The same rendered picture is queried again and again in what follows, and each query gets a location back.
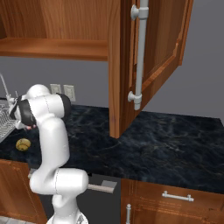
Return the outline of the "steel sink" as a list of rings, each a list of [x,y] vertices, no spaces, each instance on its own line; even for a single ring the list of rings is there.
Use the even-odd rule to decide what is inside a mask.
[[[15,129],[15,120],[9,116],[9,105],[0,100],[0,143]]]

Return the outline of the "wooden drawer front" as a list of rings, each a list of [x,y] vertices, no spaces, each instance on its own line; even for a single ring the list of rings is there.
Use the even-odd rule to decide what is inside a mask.
[[[182,209],[193,214],[203,214],[209,211],[224,214],[224,194],[125,178],[121,180],[121,190],[122,196],[130,197],[144,204]]]

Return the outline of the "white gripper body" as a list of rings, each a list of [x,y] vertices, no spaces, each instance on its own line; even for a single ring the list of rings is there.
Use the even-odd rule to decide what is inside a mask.
[[[17,130],[21,130],[21,129],[26,129],[27,128],[27,126],[22,124],[21,121],[15,121],[15,127],[16,127]]]

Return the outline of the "grey tap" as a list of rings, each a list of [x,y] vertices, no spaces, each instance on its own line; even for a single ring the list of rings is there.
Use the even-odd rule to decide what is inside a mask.
[[[13,98],[11,97],[11,95],[8,92],[8,88],[7,88],[6,83],[4,81],[4,77],[3,77],[3,75],[1,73],[0,73],[0,79],[2,80],[2,83],[3,83],[3,87],[4,87],[4,90],[5,90],[5,93],[6,93],[7,102],[10,105],[10,104],[13,103]]]

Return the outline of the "wooden base cupboard door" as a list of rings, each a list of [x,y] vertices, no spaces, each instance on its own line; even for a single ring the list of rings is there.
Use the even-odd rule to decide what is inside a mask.
[[[0,215],[46,224],[40,198],[29,186],[29,172],[27,163],[0,159]]]

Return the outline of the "wooden wall cabinet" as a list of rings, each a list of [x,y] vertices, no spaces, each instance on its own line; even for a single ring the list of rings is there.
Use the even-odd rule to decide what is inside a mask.
[[[120,131],[120,0],[0,0],[0,56],[108,62],[109,130]]]

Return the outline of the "wooden cabinet door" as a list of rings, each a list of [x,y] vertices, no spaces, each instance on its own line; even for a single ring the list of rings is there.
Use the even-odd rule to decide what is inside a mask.
[[[140,0],[132,5],[140,7]],[[121,128],[124,132],[140,111],[147,105],[167,79],[182,64],[186,37],[191,18],[193,0],[149,0],[145,50],[143,59],[142,102],[139,110],[134,110],[134,102],[128,101],[130,91],[136,91],[137,48],[139,19],[130,20],[129,75],[121,88],[122,100]]]

